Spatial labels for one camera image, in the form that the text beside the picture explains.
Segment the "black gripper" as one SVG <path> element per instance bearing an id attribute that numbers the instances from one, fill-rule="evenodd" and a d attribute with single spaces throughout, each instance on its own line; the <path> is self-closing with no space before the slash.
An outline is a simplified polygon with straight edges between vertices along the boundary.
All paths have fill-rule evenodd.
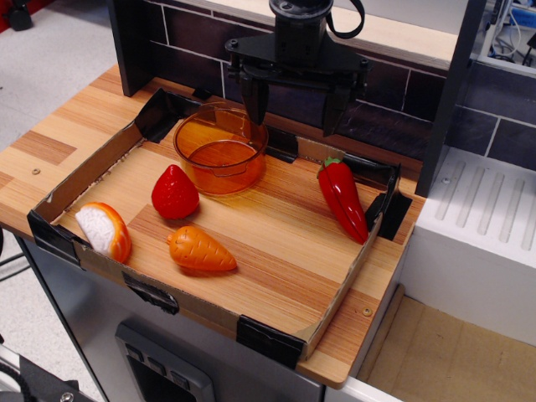
<path id="1" fill-rule="evenodd" d="M 365 11 L 358 12 L 357 27 L 338 32 L 332 1 L 270 1 L 276 21 L 272 33 L 230 39 L 229 76 L 240 85 L 249 119 L 257 126 L 265 119 L 271 85 L 327 92 L 322 110 L 322 135 L 338 128 L 348 103 L 367 86 L 371 62 L 330 37 L 352 39 L 361 33 Z"/>

